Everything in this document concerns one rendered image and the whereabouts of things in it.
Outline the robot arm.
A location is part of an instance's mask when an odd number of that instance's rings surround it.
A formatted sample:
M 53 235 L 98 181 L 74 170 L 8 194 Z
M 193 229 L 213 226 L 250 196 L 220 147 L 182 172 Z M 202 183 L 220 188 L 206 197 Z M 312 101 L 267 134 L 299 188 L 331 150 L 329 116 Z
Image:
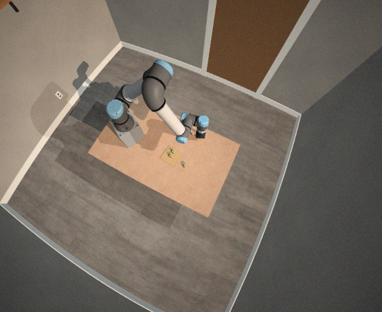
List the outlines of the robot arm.
M 171 65 L 166 61 L 156 60 L 144 72 L 142 78 L 131 85 L 124 84 L 115 99 L 106 106 L 106 111 L 114 121 L 115 128 L 119 132 L 127 132 L 134 126 L 134 119 L 127 112 L 132 102 L 136 101 L 138 96 L 143 95 L 148 108 L 155 112 L 177 135 L 176 141 L 178 143 L 186 143 L 192 126 L 196 126 L 200 131 L 205 131 L 209 124 L 209 118 L 206 115 L 196 116 L 183 112 L 179 121 L 166 104 L 164 91 L 172 75 L 173 69 Z

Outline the tan flat mat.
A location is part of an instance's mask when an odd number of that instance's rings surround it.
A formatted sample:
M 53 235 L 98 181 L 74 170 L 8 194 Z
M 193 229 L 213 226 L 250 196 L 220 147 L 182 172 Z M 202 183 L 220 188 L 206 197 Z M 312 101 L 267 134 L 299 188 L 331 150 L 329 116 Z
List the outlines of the tan flat mat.
M 175 154 L 172 153 L 172 150 L 176 150 Z M 173 157 L 170 157 L 169 155 L 173 154 Z M 177 149 L 173 148 L 171 145 L 165 150 L 163 155 L 160 157 L 162 160 L 164 160 L 166 163 L 171 165 L 172 167 L 175 166 L 175 164 L 178 162 L 178 160 L 181 158 L 183 154 L 179 152 Z

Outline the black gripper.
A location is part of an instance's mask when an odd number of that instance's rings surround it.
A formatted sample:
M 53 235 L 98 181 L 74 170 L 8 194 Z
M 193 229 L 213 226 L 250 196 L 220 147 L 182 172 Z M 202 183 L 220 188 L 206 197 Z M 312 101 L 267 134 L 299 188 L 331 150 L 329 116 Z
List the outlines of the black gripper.
M 207 129 L 206 129 L 207 130 Z M 202 139 L 204 139 L 205 138 L 205 134 L 206 134 L 206 130 L 205 131 L 200 131 L 200 130 L 198 130 L 198 128 L 197 128 L 197 130 L 196 130 L 196 138 L 202 138 Z

